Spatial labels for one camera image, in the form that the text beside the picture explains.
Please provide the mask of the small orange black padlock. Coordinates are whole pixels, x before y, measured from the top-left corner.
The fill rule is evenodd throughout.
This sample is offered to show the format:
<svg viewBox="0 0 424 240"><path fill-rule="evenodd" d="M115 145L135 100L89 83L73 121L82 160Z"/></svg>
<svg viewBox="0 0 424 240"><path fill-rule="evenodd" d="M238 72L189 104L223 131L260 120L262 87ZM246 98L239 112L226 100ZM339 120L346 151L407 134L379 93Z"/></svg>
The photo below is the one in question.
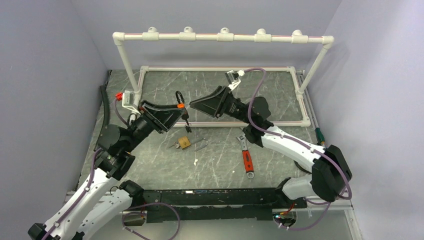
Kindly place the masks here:
<svg viewBox="0 0 424 240"><path fill-rule="evenodd" d="M177 100L177 108L180 109L180 110L184 110L184 114L186 114L187 110L186 110L185 99L183 97L183 94L180 91L177 90L175 92L175 97L176 97L176 100Z"/></svg>

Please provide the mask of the brass padlock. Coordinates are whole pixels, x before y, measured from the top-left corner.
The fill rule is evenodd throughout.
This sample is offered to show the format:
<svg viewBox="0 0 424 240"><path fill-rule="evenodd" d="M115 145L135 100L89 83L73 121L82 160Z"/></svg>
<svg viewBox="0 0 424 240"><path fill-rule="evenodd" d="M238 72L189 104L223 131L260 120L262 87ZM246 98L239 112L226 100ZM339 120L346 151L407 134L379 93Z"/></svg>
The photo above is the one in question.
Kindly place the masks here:
<svg viewBox="0 0 424 240"><path fill-rule="evenodd" d="M184 149L186 149L190 146L194 146L194 145L199 144L199 143L202 143L202 145L197 146L194 149L195 152L202 150L205 147L207 147L208 144L209 144L209 141L204 137L199 137L199 138L190 140L187 136L183 136L183 137L180 137L180 138L177 139L177 142L174 143L174 146L177 149L184 150Z"/></svg>

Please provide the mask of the black key bunch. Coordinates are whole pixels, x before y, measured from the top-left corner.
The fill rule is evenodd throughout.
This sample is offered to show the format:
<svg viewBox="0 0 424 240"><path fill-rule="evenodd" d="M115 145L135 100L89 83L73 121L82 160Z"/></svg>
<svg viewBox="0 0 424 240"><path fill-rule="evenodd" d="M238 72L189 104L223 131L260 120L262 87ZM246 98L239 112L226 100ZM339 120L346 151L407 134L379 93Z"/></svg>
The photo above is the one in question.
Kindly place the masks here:
<svg viewBox="0 0 424 240"><path fill-rule="evenodd" d="M186 132L191 133L192 128L191 128L190 123L189 123L189 114L188 114L187 111L181 116L181 119L184 120L184 122L185 122L184 128L185 128Z"/></svg>

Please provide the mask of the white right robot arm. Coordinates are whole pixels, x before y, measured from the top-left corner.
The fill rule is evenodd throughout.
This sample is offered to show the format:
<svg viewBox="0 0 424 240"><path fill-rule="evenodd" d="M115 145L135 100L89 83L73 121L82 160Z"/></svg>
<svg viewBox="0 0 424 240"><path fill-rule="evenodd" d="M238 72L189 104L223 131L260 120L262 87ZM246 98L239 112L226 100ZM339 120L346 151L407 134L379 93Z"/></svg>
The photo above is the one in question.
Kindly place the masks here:
<svg viewBox="0 0 424 240"><path fill-rule="evenodd" d="M246 123L243 132L250 143L281 153L308 172L302 177L288 177L278 185L275 200L280 207L287 208L295 200L311 196L328 203L352 198L349 184L352 172L340 148L315 145L284 132L268 121L271 112L266 98L255 96L244 103L229 87L218 86L211 94L191 101L189 106L211 117L228 115Z"/></svg>

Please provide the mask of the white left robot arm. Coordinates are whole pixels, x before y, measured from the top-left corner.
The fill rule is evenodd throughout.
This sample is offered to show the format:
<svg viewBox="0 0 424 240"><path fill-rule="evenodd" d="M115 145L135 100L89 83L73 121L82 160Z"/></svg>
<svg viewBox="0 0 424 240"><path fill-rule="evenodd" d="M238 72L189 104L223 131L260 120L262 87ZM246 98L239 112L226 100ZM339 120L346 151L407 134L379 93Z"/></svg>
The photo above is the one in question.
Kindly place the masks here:
<svg viewBox="0 0 424 240"><path fill-rule="evenodd" d="M45 223L34 223L28 230L32 240L81 240L96 222L89 218L101 197L131 168L131 152L152 132L168 132L187 113L184 103L159 105L143 100L142 112L127 127L105 126L97 140L98 149L90 173L75 195Z"/></svg>

